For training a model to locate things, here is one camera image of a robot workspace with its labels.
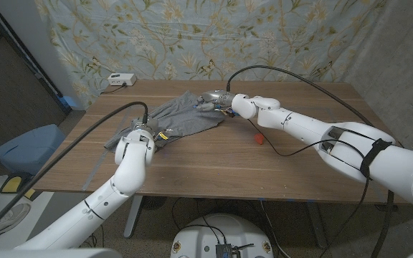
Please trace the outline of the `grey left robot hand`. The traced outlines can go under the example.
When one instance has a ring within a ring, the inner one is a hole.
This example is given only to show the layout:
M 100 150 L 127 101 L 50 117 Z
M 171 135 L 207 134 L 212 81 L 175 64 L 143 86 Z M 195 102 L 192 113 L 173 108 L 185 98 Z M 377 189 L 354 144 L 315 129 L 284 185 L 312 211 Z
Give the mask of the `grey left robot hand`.
M 158 132 L 158 120 L 155 118 L 148 118 L 147 122 L 143 122 L 143 118 L 135 118 L 130 124 L 131 130 L 146 130 L 152 136 Z

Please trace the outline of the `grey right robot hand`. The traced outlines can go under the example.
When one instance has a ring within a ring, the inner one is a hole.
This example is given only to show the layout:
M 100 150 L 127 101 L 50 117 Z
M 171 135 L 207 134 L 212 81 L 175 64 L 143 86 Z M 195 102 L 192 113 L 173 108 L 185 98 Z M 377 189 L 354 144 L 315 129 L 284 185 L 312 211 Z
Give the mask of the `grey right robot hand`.
M 232 111 L 232 101 L 236 95 L 226 90 L 210 90 L 203 92 L 197 99 L 194 108 L 202 112 L 209 111 Z

